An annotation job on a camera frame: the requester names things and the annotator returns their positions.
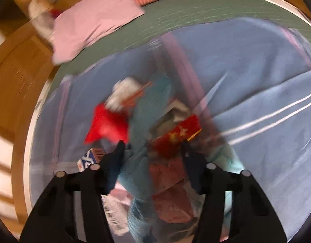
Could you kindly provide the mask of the blue white paper box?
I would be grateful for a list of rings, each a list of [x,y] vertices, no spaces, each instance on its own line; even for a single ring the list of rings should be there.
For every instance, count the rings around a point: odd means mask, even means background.
[[[105,154],[106,152],[103,148],[92,148],[88,150],[76,163],[79,171],[82,172],[89,168],[90,165],[100,163]]]

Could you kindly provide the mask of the pink plastic bag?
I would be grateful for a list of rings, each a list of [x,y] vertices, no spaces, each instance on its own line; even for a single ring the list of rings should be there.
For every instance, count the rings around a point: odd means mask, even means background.
[[[171,223],[187,223],[196,217],[187,196],[185,170],[179,157],[151,164],[150,172],[156,193],[153,201],[158,217]],[[122,236],[129,231],[127,215],[132,196],[120,182],[108,196],[102,197],[105,214],[111,231]]]

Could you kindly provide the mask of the light blue cloth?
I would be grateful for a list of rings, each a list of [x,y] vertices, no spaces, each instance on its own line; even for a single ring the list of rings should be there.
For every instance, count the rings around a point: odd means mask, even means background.
[[[149,170],[148,141],[150,130],[164,114],[172,96],[172,82],[166,75],[152,77],[143,96],[137,101],[129,120],[129,141],[118,180],[132,196],[128,213],[129,231],[136,242],[156,242],[152,226],[157,222]]]

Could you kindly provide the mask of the red plastic wrapper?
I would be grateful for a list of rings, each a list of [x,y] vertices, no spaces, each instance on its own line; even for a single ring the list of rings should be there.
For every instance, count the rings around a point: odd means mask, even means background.
[[[106,109],[103,103],[94,110],[91,127],[84,143],[93,143],[100,139],[107,139],[111,143],[128,142],[129,119],[125,112],[113,112]]]

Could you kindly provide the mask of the red cigarette box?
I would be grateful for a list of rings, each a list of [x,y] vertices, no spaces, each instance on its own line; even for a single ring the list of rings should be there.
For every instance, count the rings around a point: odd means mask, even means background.
[[[177,155],[183,141],[192,141],[202,131],[197,115],[192,114],[173,129],[151,141],[151,150],[162,159]]]

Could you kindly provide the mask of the white tissue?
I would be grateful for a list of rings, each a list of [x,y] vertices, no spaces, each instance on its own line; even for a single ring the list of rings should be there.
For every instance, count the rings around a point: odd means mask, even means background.
[[[118,81],[112,88],[111,95],[105,101],[105,108],[111,112],[124,112],[134,106],[131,100],[144,87],[132,77]]]

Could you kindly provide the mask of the blue striped bed sheet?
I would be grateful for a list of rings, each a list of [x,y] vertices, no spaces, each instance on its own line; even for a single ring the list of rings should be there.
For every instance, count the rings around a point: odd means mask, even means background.
[[[95,106],[161,61],[177,99],[201,111],[204,148],[219,133],[252,172],[291,239],[311,213],[311,45],[267,20],[187,26],[63,78],[42,107],[29,166],[35,203],[58,170],[76,172]]]

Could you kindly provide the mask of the pink pillow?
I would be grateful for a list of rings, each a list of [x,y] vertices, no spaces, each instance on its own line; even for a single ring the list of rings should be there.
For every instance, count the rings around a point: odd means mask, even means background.
[[[51,36],[52,62],[70,62],[91,46],[122,26],[144,15],[134,0],[82,0],[60,14]]]

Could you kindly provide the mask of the green mattress pad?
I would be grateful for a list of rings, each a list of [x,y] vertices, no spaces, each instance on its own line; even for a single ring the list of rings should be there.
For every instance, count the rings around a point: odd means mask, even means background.
[[[311,44],[310,25],[264,0],[160,0],[146,5],[144,15],[101,38],[71,62],[62,64],[50,91],[58,88],[63,77],[78,75],[109,55],[143,45],[166,32],[237,17],[268,19],[278,25],[297,29]]]

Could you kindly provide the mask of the white flat board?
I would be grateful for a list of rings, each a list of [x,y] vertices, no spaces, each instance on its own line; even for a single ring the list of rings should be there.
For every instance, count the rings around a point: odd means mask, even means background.
[[[311,27],[311,19],[308,16],[306,16],[302,10],[300,10],[298,7],[290,4],[289,2],[287,2],[285,0],[263,0],[263,1],[274,4],[278,7],[292,13],[293,15],[297,16],[298,18],[300,18],[302,21],[304,21],[305,23],[307,23]]]

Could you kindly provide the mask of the wooden bunk bed frame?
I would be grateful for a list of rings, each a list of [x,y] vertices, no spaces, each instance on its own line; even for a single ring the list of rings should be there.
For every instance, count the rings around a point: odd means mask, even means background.
[[[0,45],[0,137],[9,144],[0,151],[0,172],[8,180],[7,193],[0,192],[0,203],[6,205],[0,210],[0,219],[13,233],[22,231],[32,208],[31,186],[24,180],[29,171],[24,167],[29,165],[33,115],[46,82],[52,82],[47,92],[51,96],[67,75],[79,75],[99,60],[145,41],[132,31],[143,21],[137,18],[82,50],[71,62],[54,65],[52,46],[29,21],[30,1],[0,0],[0,8],[19,24]],[[40,1],[64,12],[82,0]]]

